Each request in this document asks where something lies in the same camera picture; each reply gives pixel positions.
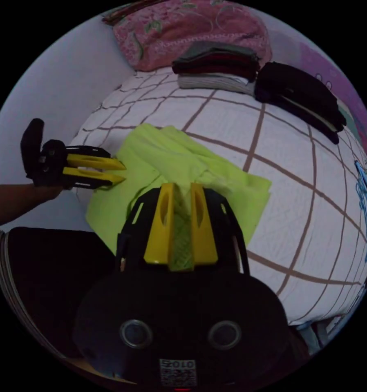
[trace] sticker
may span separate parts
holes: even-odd
[[[164,387],[196,387],[196,361],[159,359],[160,379]]]

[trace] brown grid pattern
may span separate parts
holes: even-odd
[[[85,138],[83,139],[83,145],[87,142],[88,136],[93,132],[93,131],[97,131],[97,130],[103,130],[103,131],[107,131],[106,135],[104,137],[104,139],[102,140],[102,142],[99,144],[99,146],[102,146],[105,141],[107,140],[107,138],[109,137],[109,134],[112,130],[114,129],[134,129],[137,125],[129,125],[129,126],[125,126],[125,125],[120,125],[120,121],[128,114],[130,113],[131,108],[133,107],[133,105],[137,102],[143,102],[143,101],[148,101],[148,100],[160,100],[157,104],[157,106],[155,107],[155,109],[153,110],[152,113],[148,114],[147,116],[145,116],[141,123],[144,123],[152,114],[154,114],[162,105],[163,102],[165,102],[168,98],[174,98],[174,99],[192,99],[192,98],[200,98],[203,100],[203,103],[200,105],[200,107],[198,108],[198,110],[194,113],[194,115],[189,119],[189,121],[187,121],[187,123],[185,124],[185,126],[182,128],[182,130],[184,132],[186,132],[189,136],[191,136],[192,138],[198,139],[198,140],[203,140],[205,142],[209,142],[209,143],[213,143],[216,145],[220,145],[222,147],[226,147],[228,149],[231,149],[233,151],[239,152],[241,154],[245,154],[246,155],[246,161],[245,164],[243,166],[243,170],[248,172],[251,166],[251,163],[253,161],[253,159],[256,159],[266,165],[269,165],[271,167],[273,167],[274,169],[276,169],[277,171],[283,173],[284,175],[288,176],[289,178],[291,178],[294,181],[297,181],[298,183],[300,183],[301,185],[303,185],[306,188],[309,188],[312,191],[312,198],[311,198],[311,204],[310,204],[310,209],[309,209],[309,214],[307,217],[307,222],[306,225],[303,229],[303,233],[301,236],[301,239],[299,241],[298,247],[295,251],[292,263],[290,264],[289,267],[285,267],[282,265],[279,265],[271,260],[267,260],[264,257],[261,257],[258,254],[255,254],[251,251],[247,251],[248,253],[248,257],[250,260],[254,260],[259,264],[262,264],[264,266],[267,266],[268,268],[271,268],[275,271],[281,272],[283,274],[285,274],[284,276],[284,280],[280,286],[280,288],[277,291],[277,295],[280,295],[282,293],[282,291],[284,290],[284,288],[286,287],[289,279],[291,277],[295,277],[301,280],[305,280],[305,281],[309,281],[309,282],[313,282],[313,283],[320,283],[320,284],[324,284],[324,289],[322,291],[322,293],[320,294],[318,300],[307,310],[307,312],[302,315],[300,318],[295,319],[291,322],[294,321],[299,321],[300,319],[306,317],[308,314],[310,314],[310,312],[312,311],[312,309],[317,305],[317,303],[320,301],[320,299],[322,298],[326,288],[330,285],[340,285],[340,293],[339,296],[337,297],[336,301],[338,301],[338,299],[340,298],[340,296],[342,295],[343,292],[343,288],[344,287],[348,287],[348,292],[347,295],[345,296],[344,302],[342,303],[342,305],[340,305],[338,307],[337,310],[333,311],[335,306],[336,306],[336,302],[335,304],[329,309],[329,311],[322,317],[322,318],[326,318],[326,316],[331,313],[335,315],[338,314],[339,310],[342,309],[344,307],[344,303],[347,300],[347,298],[349,297],[350,291],[354,290],[356,291],[357,289],[359,290],[359,288],[362,285],[362,274],[364,272],[364,268],[361,268],[361,264],[363,263],[363,254],[365,252],[365,248],[364,248],[364,252],[362,253],[362,255],[358,255],[358,257],[360,256],[360,263],[359,266],[355,272],[355,276],[352,280],[347,281],[347,280],[335,280],[332,279],[332,273],[335,269],[335,266],[338,262],[339,259],[339,255],[340,255],[340,250],[342,247],[342,239],[343,239],[343,232],[344,232],[344,227],[345,227],[345,222],[349,221],[356,229],[357,229],[357,238],[356,238],[356,244],[355,244],[355,252],[354,252],[354,256],[353,256],[353,260],[351,262],[351,266],[349,269],[349,272],[352,269],[354,260],[355,260],[355,256],[357,253],[357,247],[358,247],[358,240],[361,237],[364,241],[366,241],[365,239],[365,234],[363,233],[362,229],[361,229],[361,218],[359,220],[359,223],[355,222],[354,219],[352,217],[350,217],[347,214],[347,179],[346,179],[346,173],[349,172],[350,175],[354,176],[355,179],[358,179],[356,172],[352,171],[343,161],[342,158],[342,154],[340,152],[340,147],[338,146],[338,154],[335,153],[334,151],[332,151],[330,148],[328,148],[324,143],[322,143],[320,140],[318,140],[315,136],[313,136],[313,132],[310,126],[308,126],[308,134],[306,134],[305,132],[303,132],[302,130],[298,129],[296,126],[294,126],[293,124],[287,122],[286,120],[279,118],[277,116],[275,116],[274,114],[268,112],[266,110],[266,105],[262,105],[261,107],[256,107],[256,106],[252,106],[249,105],[247,103],[243,103],[243,102],[236,102],[234,100],[229,100],[229,99],[222,99],[222,98],[217,98],[214,97],[214,94],[216,93],[216,90],[213,90],[210,94],[208,94],[208,96],[204,96],[204,95],[198,95],[196,94],[196,92],[198,92],[198,90],[186,90],[186,92],[188,94],[182,95],[182,96],[174,96],[173,93],[177,90],[179,90],[178,87],[176,87],[175,89],[173,89],[169,94],[165,95],[165,96],[157,96],[157,97],[152,97],[152,98],[147,98],[144,96],[148,93],[150,93],[151,91],[154,91],[155,89],[157,89],[159,86],[163,86],[165,84],[168,83],[176,83],[176,80],[168,80],[169,78],[171,78],[171,76],[173,76],[171,69],[160,69],[151,73],[138,73],[134,79],[138,79],[141,80],[141,82],[138,84],[137,87],[131,88],[131,89],[123,89],[122,86],[118,89],[116,89],[115,92],[119,91],[120,93],[124,94],[124,97],[119,100],[117,105],[106,105],[104,106],[104,104],[101,104],[97,110],[94,112],[99,112],[99,111],[103,111],[103,110],[111,110],[114,109],[114,111],[112,111],[108,116],[104,117],[102,123],[100,123],[98,125],[98,127],[93,128],[93,129],[85,129],[82,128],[83,133],[86,133]],[[159,77],[159,81],[157,83],[151,83],[148,85],[145,85],[147,82],[151,81],[153,77],[158,76]],[[144,90],[145,92],[143,94],[140,94],[139,97],[136,97],[136,99],[134,100],[128,100],[128,98],[130,99],[130,97],[132,95],[134,95],[135,93],[138,93],[139,91],[141,92],[142,90]],[[217,100],[217,101],[222,101],[222,102],[228,102],[228,103],[233,103],[235,105],[241,105],[247,108],[250,108],[252,110],[256,110],[259,112],[259,117],[258,117],[258,122],[257,122],[257,126],[254,132],[254,137],[251,143],[251,146],[249,149],[243,149],[240,147],[236,147],[233,145],[230,145],[228,143],[219,141],[219,140],[215,140],[215,139],[211,139],[211,138],[207,138],[205,136],[201,136],[198,135],[196,133],[193,132],[188,132],[188,128],[190,127],[190,125],[195,121],[195,119],[198,117],[198,115],[202,112],[202,110],[204,109],[204,107],[212,100]],[[111,126],[104,126],[104,124],[110,119],[110,117],[116,112],[116,110],[121,109],[121,108],[126,108],[126,111],[123,113],[123,115],[121,115],[118,119],[114,119],[114,123]],[[283,167],[279,166],[278,164],[272,162],[271,160],[260,156],[259,154],[256,153],[256,146],[260,137],[260,133],[261,133],[261,129],[262,129],[262,122],[264,119],[264,116],[268,115],[270,117],[274,117],[277,120],[286,123],[288,126],[290,126],[291,128],[293,128],[295,131],[299,132],[301,135],[304,135],[305,137],[309,138],[311,145],[312,145],[312,159],[313,159],[313,184],[301,179],[300,177],[298,177],[297,175],[287,171],[286,169],[284,169]],[[362,147],[358,144],[358,142],[356,141],[356,139],[352,136],[349,135],[347,131],[342,132],[341,134],[339,134],[341,136],[340,140],[341,143],[344,143],[349,150],[351,151],[351,154],[353,155],[354,159],[360,161],[361,164],[363,164],[363,162],[365,161],[365,154],[362,150]],[[356,144],[356,149],[359,151],[359,157],[357,156],[356,152],[353,149],[353,143]],[[317,163],[316,163],[316,144],[320,145],[323,149],[325,149],[327,152],[329,152],[330,154],[332,154],[332,156],[334,156],[340,163],[340,165],[343,167],[343,171],[344,171],[344,183],[345,183],[345,189],[346,189],[346,199],[345,199],[345,205],[344,208],[342,209],[341,207],[339,207],[330,197],[328,197],[326,194],[324,194],[323,192],[321,192],[320,190],[318,190],[316,188],[316,179],[317,179]],[[294,269],[295,267],[295,263],[299,257],[299,254],[301,252],[301,248],[303,245],[303,242],[305,240],[309,225],[310,225],[310,221],[312,218],[312,214],[313,214],[313,205],[314,205],[314,199],[315,197],[320,197],[321,199],[325,200],[327,203],[329,203],[334,209],[336,209],[340,214],[342,214],[342,229],[341,229],[341,234],[340,234],[340,245],[339,245],[339,249],[337,252],[337,256],[336,259],[333,262],[333,266],[331,269],[331,272],[328,276],[328,278],[318,278],[316,276],[311,276],[309,274],[304,274],[302,272],[296,271]]]

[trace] human arm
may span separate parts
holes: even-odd
[[[0,185],[0,225],[55,199],[62,190],[62,187],[36,187],[34,184]]]

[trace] floral pillowcase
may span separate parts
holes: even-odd
[[[126,15],[113,31],[120,50],[138,71],[171,66],[196,40],[251,48],[260,66],[272,57],[263,22],[244,5],[229,1],[163,1]]]

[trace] bed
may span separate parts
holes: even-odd
[[[367,275],[365,214],[355,161],[367,156],[347,127],[333,145],[297,117],[253,97],[180,89],[171,68],[136,72],[93,111],[71,145],[115,154],[141,123],[173,125],[251,174],[272,181],[247,247],[251,273],[284,305],[290,325],[348,313]],[[86,210],[90,190],[76,189]]]

